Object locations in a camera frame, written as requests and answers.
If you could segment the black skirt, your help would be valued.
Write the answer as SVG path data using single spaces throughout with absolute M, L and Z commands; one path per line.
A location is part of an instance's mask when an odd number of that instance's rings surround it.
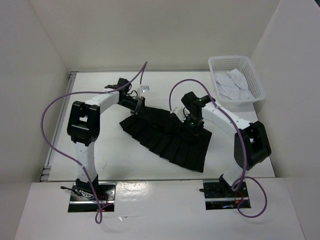
M 201 127 L 192 133 L 168 110 L 144 107 L 120 123 L 124 132 L 170 163 L 202 173 L 212 133 Z

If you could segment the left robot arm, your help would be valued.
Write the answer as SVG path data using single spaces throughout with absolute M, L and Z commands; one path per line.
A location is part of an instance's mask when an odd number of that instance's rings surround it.
M 107 85 L 104 91 L 86 101 L 74 101 L 67 124 L 67 134 L 73 142 L 78 163 L 76 190 L 88 200 L 100 193 L 99 177 L 95 167 L 95 142 L 101 129 L 101 114 L 113 105 L 130 110 L 137 108 L 138 100 L 128 95 L 131 83 L 119 78 L 117 84 Z

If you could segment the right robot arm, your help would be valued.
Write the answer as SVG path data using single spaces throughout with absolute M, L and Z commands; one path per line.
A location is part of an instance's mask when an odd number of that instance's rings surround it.
M 219 192 L 225 197 L 231 196 L 241 188 L 246 173 L 272 153 L 264 124 L 237 116 L 209 95 L 197 97 L 191 91 L 181 102 L 189 111 L 186 121 L 190 126 L 207 120 L 233 138 L 234 163 L 219 177 Z

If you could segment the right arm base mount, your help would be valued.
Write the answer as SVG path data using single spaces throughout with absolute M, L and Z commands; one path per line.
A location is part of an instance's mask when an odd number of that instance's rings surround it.
M 251 208 L 245 182 L 237 192 L 232 190 L 225 192 L 217 179 L 204 180 L 203 187 L 201 187 L 199 191 L 204 194 L 206 210 L 237 210 L 239 203 L 241 203 L 240 209 Z

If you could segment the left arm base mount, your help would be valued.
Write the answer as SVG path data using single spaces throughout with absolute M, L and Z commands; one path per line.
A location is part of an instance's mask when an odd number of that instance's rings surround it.
M 98 212 L 97 201 L 92 193 L 77 189 L 75 183 L 72 187 L 61 186 L 60 188 L 70 192 L 69 213 Z M 113 212 L 115 209 L 116 184 L 99 182 L 96 194 L 102 211 Z

